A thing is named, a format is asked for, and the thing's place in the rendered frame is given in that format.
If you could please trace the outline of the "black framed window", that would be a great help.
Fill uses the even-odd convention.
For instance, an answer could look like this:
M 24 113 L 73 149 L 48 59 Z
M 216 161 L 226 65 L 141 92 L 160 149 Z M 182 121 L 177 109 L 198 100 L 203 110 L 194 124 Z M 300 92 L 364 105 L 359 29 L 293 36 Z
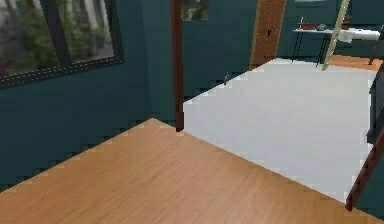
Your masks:
M 0 90 L 123 62 L 116 0 L 0 0 Z

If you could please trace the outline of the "cream door frame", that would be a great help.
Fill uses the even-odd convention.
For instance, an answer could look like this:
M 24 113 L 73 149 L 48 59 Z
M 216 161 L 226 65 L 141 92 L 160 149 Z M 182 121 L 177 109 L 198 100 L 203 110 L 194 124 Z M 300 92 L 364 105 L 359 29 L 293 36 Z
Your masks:
M 342 23 L 344 21 L 349 3 L 350 3 L 350 0 L 342 0 L 342 2 L 341 2 L 340 9 L 339 9 L 338 16 L 337 16 L 337 20 L 335 22 L 334 30 L 333 30 L 333 33 L 332 33 L 332 36 L 331 36 L 331 39 L 330 39 L 330 42 L 328 45 L 326 57 L 324 59 L 324 63 L 322 66 L 322 71 L 326 71 L 327 68 L 329 67 L 330 62 L 331 62 L 331 58 L 332 58 L 332 55 L 333 55 L 334 50 L 335 50 L 336 45 L 337 45 L 338 36 L 339 36 L 340 31 L 341 31 L 341 26 L 342 26 Z

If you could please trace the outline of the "brown box on table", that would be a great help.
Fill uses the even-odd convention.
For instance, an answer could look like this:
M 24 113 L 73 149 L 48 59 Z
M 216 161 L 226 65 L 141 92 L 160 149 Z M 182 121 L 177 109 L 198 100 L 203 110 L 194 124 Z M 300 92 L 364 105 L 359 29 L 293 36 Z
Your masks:
M 305 23 L 304 18 L 301 18 L 298 23 L 298 29 L 299 30 L 315 30 L 316 25 L 311 23 Z

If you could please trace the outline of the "white cloth roll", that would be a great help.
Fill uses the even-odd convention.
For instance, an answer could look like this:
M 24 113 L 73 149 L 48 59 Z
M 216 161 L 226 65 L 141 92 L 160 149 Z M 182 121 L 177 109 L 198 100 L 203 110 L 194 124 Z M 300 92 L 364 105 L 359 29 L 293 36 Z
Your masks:
M 338 40 L 351 43 L 353 40 L 377 41 L 379 37 L 379 31 L 350 28 L 348 30 L 341 30 Z

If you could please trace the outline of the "white table with black legs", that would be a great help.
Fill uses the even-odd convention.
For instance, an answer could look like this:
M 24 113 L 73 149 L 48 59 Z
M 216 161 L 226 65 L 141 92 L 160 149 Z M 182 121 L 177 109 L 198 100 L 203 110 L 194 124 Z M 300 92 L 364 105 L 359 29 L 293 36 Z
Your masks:
M 325 29 L 325 30 L 304 30 L 304 29 L 294 29 L 293 32 L 296 34 L 296 40 L 295 40 L 295 45 L 294 45 L 294 50 L 292 52 L 292 56 L 290 58 L 291 62 L 294 62 L 295 60 L 299 59 L 299 52 L 301 48 L 301 44 L 303 41 L 303 37 L 305 34 L 310 34 L 310 35 L 322 35 L 322 43 L 321 47 L 319 49 L 319 54 L 317 57 L 316 65 L 321 64 L 325 60 L 325 49 L 328 41 L 330 40 L 330 37 L 333 33 L 332 30 L 330 29 Z

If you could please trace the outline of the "small window with greenery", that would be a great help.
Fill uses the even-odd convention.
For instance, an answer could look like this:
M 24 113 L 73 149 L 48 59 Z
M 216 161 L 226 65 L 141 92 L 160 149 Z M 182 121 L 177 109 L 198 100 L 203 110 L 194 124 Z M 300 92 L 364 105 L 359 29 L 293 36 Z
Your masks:
M 207 20 L 209 0 L 182 0 L 181 18 L 183 21 Z

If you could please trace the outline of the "dark red door frame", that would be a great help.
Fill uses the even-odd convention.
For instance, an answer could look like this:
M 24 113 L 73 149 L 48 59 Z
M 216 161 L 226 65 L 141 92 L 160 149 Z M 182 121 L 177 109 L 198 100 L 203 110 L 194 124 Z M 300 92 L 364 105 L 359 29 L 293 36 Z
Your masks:
M 184 129 L 181 0 L 170 0 L 176 131 Z

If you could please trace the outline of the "dark grey cabinet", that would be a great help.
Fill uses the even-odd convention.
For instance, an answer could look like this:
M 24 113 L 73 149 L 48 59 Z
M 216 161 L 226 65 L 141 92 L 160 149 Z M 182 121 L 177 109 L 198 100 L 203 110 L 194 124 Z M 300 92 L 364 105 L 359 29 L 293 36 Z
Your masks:
M 384 62 L 375 75 L 369 94 L 371 96 L 371 106 L 367 142 L 374 144 L 384 127 Z

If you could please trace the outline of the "brown wooden room door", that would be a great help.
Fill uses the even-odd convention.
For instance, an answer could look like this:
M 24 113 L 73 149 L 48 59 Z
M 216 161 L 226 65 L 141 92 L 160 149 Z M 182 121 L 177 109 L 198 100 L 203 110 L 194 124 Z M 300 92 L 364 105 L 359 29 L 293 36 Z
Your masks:
M 258 0 L 249 69 L 276 58 L 286 0 Z

